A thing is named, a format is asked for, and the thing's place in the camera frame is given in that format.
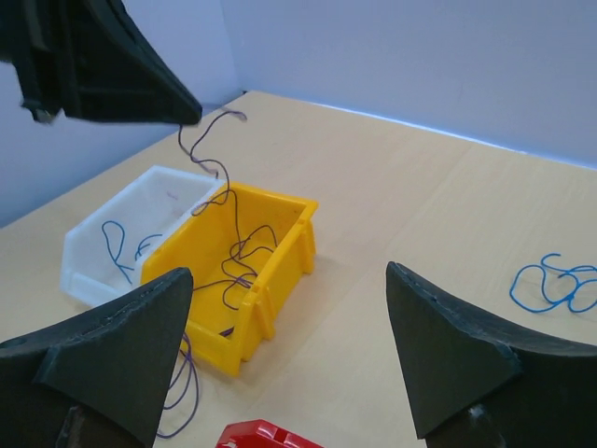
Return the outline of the yellow plastic bin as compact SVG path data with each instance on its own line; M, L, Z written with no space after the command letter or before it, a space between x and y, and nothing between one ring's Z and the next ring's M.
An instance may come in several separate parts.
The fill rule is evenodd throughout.
M300 278L313 270L314 200L238 182L222 187L144 262L146 283L177 267L190 270L186 334L192 355L238 374Z

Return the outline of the white plastic bin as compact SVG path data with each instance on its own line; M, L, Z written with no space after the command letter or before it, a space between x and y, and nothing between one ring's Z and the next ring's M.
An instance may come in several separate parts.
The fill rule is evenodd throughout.
M61 290L96 307L139 287L144 262L224 184L152 166L65 234Z

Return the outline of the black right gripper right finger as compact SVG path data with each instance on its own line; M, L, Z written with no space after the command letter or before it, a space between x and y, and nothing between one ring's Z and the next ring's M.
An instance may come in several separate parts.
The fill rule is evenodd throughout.
M510 322L395 262L386 302L427 446L595 446L595 346Z

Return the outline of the red plastic bin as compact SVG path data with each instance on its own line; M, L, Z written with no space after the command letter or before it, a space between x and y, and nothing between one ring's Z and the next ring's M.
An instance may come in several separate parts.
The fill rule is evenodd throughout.
M229 424L221 433L216 448L321 448L321 445L263 420Z

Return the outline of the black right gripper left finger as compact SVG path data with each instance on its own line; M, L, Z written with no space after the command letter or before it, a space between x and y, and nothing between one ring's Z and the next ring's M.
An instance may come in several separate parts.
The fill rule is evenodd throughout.
M187 268L1 344L4 447L150 447L192 296Z

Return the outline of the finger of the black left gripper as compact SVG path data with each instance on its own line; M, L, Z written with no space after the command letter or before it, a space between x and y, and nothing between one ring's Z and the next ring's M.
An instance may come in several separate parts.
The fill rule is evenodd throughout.
M4 1L1 60L35 121L194 125L202 106L120 1Z

